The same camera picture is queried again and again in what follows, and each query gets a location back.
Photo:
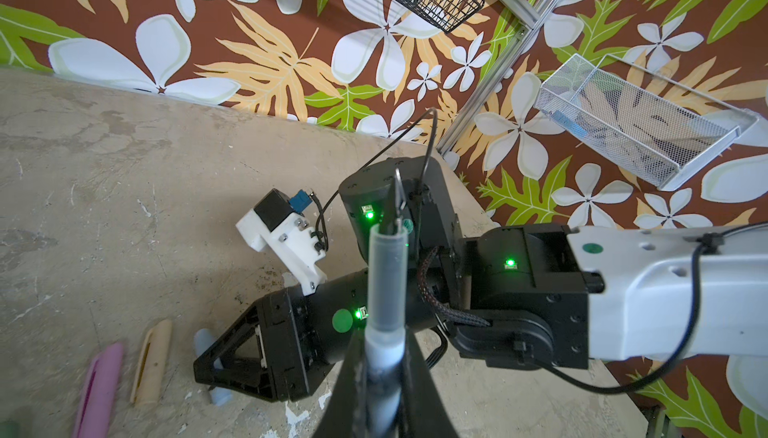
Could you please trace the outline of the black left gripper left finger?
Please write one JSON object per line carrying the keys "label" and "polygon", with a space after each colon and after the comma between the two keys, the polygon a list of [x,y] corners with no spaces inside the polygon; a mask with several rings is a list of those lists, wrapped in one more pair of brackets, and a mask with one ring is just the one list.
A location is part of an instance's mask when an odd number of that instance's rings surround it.
{"label": "black left gripper left finger", "polygon": [[314,438],[367,436],[367,383],[365,334],[363,330],[357,330],[351,336],[341,371]]}

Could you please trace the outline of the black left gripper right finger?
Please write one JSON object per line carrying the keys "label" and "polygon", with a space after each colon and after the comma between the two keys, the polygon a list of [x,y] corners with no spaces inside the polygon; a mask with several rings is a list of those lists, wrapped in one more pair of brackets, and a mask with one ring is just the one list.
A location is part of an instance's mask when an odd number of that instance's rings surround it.
{"label": "black left gripper right finger", "polygon": [[400,436],[458,437],[419,344],[409,329],[401,362]]}

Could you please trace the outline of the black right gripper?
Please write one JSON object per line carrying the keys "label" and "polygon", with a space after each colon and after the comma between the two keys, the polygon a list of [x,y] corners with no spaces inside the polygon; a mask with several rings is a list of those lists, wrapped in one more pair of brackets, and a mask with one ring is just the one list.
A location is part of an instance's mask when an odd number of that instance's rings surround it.
{"label": "black right gripper", "polygon": [[[361,270],[319,286],[272,293],[244,311],[193,362],[197,384],[214,385],[266,402],[312,396],[342,361],[354,332],[367,319],[368,272]],[[206,370],[220,359],[222,369]]]}

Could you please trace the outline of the grey blue pen cap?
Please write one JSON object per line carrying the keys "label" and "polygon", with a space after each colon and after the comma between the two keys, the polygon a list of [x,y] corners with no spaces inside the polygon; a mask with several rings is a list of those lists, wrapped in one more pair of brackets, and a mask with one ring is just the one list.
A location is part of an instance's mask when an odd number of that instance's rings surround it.
{"label": "grey blue pen cap", "polygon": [[[216,339],[209,329],[202,328],[198,330],[194,335],[194,348],[196,357],[202,357],[204,353],[215,343],[215,341]],[[205,364],[207,371],[222,369],[220,359],[208,359]],[[221,388],[209,384],[208,393],[210,395],[211,403],[217,407],[223,407],[232,400],[232,392],[226,388]]]}

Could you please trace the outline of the grey blue pen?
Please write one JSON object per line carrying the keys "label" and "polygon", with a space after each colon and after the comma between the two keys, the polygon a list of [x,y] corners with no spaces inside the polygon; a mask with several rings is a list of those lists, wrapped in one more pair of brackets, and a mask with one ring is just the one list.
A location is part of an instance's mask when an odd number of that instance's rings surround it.
{"label": "grey blue pen", "polygon": [[401,394],[401,362],[405,352],[405,294],[408,232],[399,170],[394,171],[386,215],[373,226],[369,241],[368,312],[365,330],[367,361],[367,432],[392,437]]}

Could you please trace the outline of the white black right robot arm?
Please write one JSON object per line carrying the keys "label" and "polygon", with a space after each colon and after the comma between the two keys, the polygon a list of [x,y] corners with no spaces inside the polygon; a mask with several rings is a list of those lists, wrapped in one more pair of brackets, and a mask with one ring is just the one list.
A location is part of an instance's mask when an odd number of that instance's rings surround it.
{"label": "white black right robot arm", "polygon": [[408,333],[490,367],[583,369],[644,356],[767,353],[767,227],[618,230],[534,224],[462,234],[438,163],[389,159],[339,195],[365,268],[328,279],[306,201],[270,191],[238,222],[294,284],[252,304],[199,348],[195,380],[269,402],[315,392],[354,338],[378,372]]}

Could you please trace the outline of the white mesh basket right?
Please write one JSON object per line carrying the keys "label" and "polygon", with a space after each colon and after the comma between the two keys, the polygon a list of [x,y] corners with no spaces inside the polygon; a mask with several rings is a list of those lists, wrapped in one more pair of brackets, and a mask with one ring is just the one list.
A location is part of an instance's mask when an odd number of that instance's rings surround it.
{"label": "white mesh basket right", "polygon": [[535,109],[582,144],[671,192],[763,122],[751,110],[608,54],[575,54],[547,78]]}

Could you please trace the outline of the right aluminium corner post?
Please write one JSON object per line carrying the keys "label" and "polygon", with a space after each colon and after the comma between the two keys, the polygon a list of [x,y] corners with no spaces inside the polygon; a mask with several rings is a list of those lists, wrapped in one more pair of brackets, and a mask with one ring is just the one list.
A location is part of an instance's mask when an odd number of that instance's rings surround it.
{"label": "right aluminium corner post", "polygon": [[503,80],[503,75],[515,64],[529,45],[533,45],[543,30],[547,18],[562,0],[538,0],[531,5],[527,0],[499,0],[513,17],[522,25],[521,37],[507,46],[476,87],[457,117],[439,141],[436,149],[445,155],[469,128],[472,119],[479,114],[494,88]]}

